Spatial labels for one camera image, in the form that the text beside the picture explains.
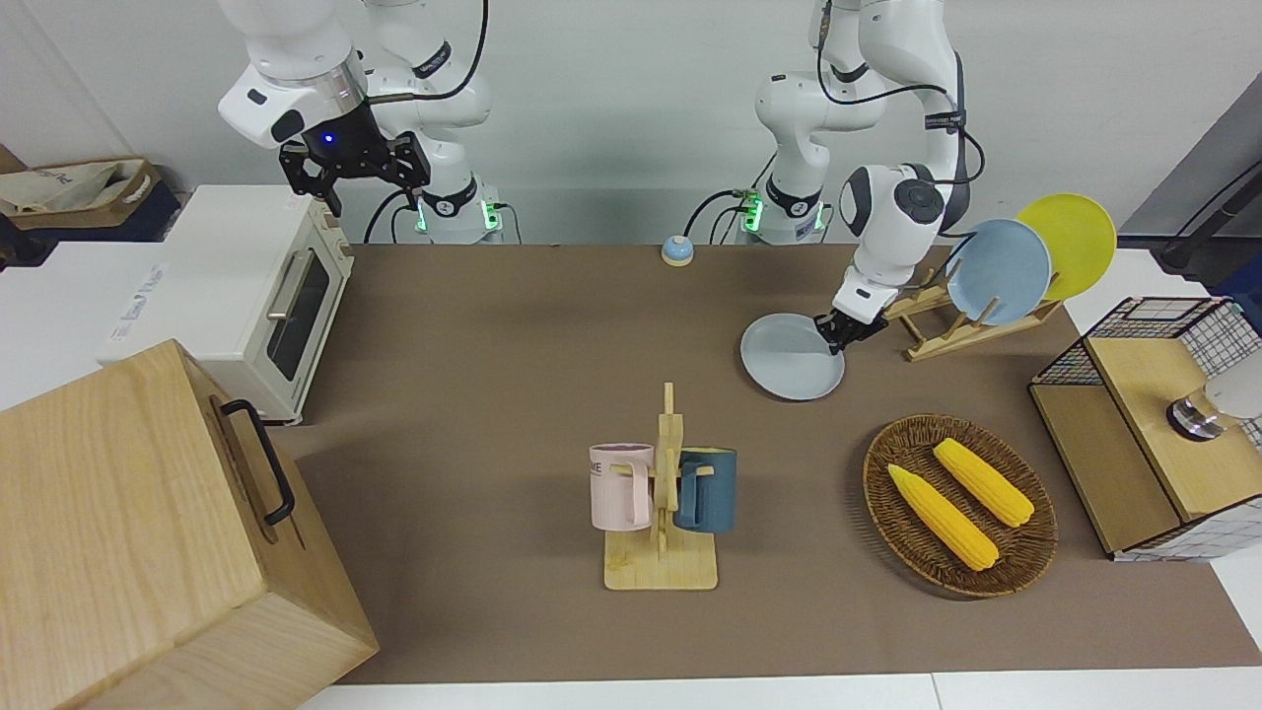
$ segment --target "mug rack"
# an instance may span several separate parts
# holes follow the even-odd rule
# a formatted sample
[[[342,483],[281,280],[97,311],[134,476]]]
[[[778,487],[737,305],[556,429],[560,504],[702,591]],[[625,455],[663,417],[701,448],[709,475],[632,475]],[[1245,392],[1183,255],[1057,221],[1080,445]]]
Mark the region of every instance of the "mug rack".
[[[652,525],[646,530],[604,533],[604,586],[615,591],[711,590],[718,586],[714,536],[675,527],[679,511],[679,455],[684,416],[675,412],[675,386],[665,385],[658,415],[652,473]]]

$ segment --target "wooden crate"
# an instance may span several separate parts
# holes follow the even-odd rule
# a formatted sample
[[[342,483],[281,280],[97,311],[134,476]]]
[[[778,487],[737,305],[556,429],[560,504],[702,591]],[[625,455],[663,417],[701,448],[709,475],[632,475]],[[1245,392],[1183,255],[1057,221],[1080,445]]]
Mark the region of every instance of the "wooden crate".
[[[1030,393],[1106,552],[1167,544],[1262,497],[1262,455],[1244,431],[1194,443],[1167,424],[1170,402],[1205,383],[1180,339],[1083,344],[1099,385],[1036,381]],[[1170,556],[1209,556],[1191,547]]]
[[[168,340],[0,412],[0,707],[292,709],[376,652],[293,462],[283,517],[225,404]]]

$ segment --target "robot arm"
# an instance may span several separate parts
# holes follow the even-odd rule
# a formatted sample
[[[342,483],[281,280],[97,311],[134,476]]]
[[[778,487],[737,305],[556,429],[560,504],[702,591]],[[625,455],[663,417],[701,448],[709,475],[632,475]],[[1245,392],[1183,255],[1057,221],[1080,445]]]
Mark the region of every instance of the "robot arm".
[[[823,81],[833,96],[875,96],[886,88],[859,54],[859,0],[815,5],[808,39],[829,67]],[[758,120],[777,146],[747,222],[747,231],[760,241],[798,243],[815,228],[830,155],[813,140],[814,134],[868,129],[885,115],[883,98],[842,106],[819,83],[815,72],[793,72],[774,74],[758,90]]]
[[[418,189],[416,231],[400,241],[475,243],[497,240],[495,188],[469,165],[454,127],[486,121],[491,92],[486,81],[457,59],[452,45],[425,18],[427,3],[418,0],[366,0],[369,18],[381,45],[399,66],[381,66],[369,76],[374,112],[387,136],[416,134],[430,164],[430,182]],[[394,97],[451,93],[440,101],[395,101]]]
[[[929,150],[925,164],[863,165],[842,189],[838,209],[859,246],[832,310],[815,319],[833,352],[885,327],[882,310],[934,237],[968,208],[963,69],[943,26],[943,0],[863,0],[858,44],[873,71],[901,87],[926,87],[914,91]]]
[[[333,0],[218,0],[246,38],[250,66],[220,101],[220,115],[264,148],[298,194],[341,202],[339,178],[376,177],[413,189],[429,182],[415,134],[386,139],[369,106],[367,77]],[[307,172],[316,163],[317,174]]]

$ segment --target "corn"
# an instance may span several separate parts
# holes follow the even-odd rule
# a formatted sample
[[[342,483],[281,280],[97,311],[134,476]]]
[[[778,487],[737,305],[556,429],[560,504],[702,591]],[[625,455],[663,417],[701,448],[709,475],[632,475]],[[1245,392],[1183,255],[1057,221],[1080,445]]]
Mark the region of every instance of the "corn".
[[[893,464],[890,464],[890,478],[925,526],[970,570],[981,573],[1000,559],[1000,549],[991,538],[943,498],[931,483]]]
[[[967,446],[948,438],[934,448],[934,457],[1000,522],[1010,528],[1030,522],[1034,503]]]

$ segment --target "white wall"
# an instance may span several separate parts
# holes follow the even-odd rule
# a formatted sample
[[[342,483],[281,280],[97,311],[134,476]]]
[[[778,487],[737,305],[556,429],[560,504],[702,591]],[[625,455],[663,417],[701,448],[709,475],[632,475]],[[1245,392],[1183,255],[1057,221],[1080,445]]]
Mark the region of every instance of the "white wall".
[[[245,63],[212,0],[5,0],[0,141],[30,161],[127,146],[180,182],[280,182],[274,155],[218,120]],[[478,3],[433,0],[468,57]],[[747,184],[772,149],[752,108],[764,74],[809,69],[810,0],[492,0],[491,120],[477,169],[520,207],[531,241],[652,241],[699,197]],[[343,1],[366,37],[358,3]],[[969,127],[989,166],[968,221],[1078,190],[1122,223],[1262,67],[1256,0],[949,0]],[[13,48],[38,37],[39,52]],[[370,61],[381,53],[365,43]],[[66,72],[45,83],[48,55]],[[63,106],[91,98],[57,115]],[[919,105],[830,136],[832,182],[923,155]],[[343,190],[350,230],[380,185]]]

